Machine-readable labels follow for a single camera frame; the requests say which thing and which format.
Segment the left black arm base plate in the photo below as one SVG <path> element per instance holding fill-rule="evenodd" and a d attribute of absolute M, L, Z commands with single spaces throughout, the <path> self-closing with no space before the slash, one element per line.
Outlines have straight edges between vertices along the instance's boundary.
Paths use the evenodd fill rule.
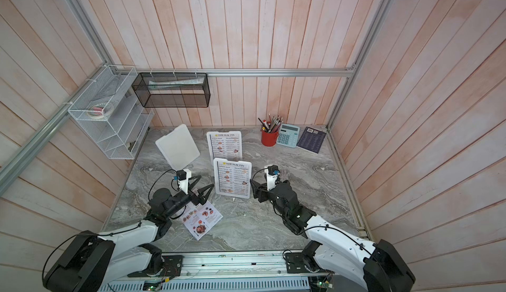
<path fill-rule="evenodd" d="M 133 272 L 127 277 L 169 277 L 180 276 L 183 255 L 161 255 L 150 261 L 148 267 L 140 272 Z"/>

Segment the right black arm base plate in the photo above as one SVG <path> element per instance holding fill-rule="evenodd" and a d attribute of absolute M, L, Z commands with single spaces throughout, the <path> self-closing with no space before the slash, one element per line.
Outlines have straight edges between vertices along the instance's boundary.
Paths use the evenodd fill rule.
<path fill-rule="evenodd" d="M 289 274 L 333 274 L 331 270 L 320 267 L 314 257 L 307 256 L 302 252 L 284 251 L 282 257 Z"/>

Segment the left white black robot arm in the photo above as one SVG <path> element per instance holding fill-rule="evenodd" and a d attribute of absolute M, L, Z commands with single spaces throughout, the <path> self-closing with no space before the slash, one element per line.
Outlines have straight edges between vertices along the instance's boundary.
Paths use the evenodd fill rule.
<path fill-rule="evenodd" d="M 201 177 L 188 178 L 175 194 L 155 191 L 144 219 L 115 231 L 83 231 L 65 240 L 67 248 L 51 268 L 44 267 L 42 285 L 49 291 L 98 291 L 119 278 L 137 272 L 158 276 L 162 251 L 154 246 L 169 231 L 176 213 L 188 204 L 205 204 L 213 184 L 195 189 Z"/>

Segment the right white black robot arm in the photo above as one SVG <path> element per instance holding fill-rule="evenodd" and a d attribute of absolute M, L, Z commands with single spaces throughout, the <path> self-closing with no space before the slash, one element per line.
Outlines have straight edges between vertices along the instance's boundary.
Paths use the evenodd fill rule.
<path fill-rule="evenodd" d="M 303 206 L 289 181 L 250 181 L 254 198 L 269 202 L 283 225 L 309 240 L 302 255 L 309 272 L 324 270 L 346 277 L 367 291 L 410 291 L 416 277 L 396 248 L 354 236 Z"/>

